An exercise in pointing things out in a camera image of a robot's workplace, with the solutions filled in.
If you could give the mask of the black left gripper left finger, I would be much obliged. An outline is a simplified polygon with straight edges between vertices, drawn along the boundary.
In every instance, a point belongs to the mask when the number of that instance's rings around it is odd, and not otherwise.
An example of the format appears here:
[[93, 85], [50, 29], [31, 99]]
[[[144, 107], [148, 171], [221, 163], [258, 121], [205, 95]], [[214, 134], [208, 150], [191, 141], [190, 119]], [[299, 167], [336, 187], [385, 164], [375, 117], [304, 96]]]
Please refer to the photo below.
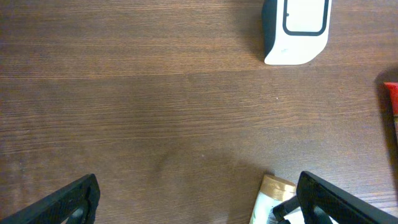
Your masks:
[[87, 174], [43, 199], [4, 218], [1, 223], [93, 224], [100, 200], [94, 174]]

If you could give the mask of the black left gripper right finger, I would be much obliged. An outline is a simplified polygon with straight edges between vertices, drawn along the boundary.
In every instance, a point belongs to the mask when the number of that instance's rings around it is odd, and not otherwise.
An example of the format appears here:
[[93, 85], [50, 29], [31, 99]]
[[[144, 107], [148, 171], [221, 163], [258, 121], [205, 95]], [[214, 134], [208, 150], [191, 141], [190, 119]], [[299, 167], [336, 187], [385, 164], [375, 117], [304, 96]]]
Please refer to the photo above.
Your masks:
[[397, 218], [309, 171], [300, 174], [297, 197], [305, 223], [397, 223]]

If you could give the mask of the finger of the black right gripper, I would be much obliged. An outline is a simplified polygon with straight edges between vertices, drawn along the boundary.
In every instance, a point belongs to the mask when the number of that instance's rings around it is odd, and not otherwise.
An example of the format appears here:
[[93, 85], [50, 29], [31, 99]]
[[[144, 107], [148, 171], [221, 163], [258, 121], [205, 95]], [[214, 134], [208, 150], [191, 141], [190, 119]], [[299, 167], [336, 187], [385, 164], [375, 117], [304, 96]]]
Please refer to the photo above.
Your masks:
[[284, 218], [286, 215], [292, 213], [294, 210], [300, 207], [300, 203], [297, 196], [293, 196], [291, 199], [286, 200], [272, 209], [272, 213], [278, 222], [286, 222]]

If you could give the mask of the white tube with gold cap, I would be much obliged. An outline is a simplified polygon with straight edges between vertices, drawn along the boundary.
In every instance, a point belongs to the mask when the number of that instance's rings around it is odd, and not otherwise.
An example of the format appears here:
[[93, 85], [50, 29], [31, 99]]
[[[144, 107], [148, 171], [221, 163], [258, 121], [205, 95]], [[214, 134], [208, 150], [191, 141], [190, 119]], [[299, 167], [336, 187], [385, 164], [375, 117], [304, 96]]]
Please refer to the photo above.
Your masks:
[[266, 174], [263, 177], [249, 224], [277, 224], [273, 208], [293, 198], [296, 185], [288, 180]]

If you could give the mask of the orange spaghetti package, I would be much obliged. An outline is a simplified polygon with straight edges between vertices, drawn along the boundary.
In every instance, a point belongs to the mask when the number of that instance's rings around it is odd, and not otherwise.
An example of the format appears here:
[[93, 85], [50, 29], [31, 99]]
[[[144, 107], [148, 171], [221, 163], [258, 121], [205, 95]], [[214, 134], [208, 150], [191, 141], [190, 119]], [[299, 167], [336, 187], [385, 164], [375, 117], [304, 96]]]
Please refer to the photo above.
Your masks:
[[394, 126], [397, 135], [397, 116], [398, 116], [398, 84], [396, 82], [384, 82], [384, 86], [389, 91], [392, 105], [392, 114], [394, 117]]

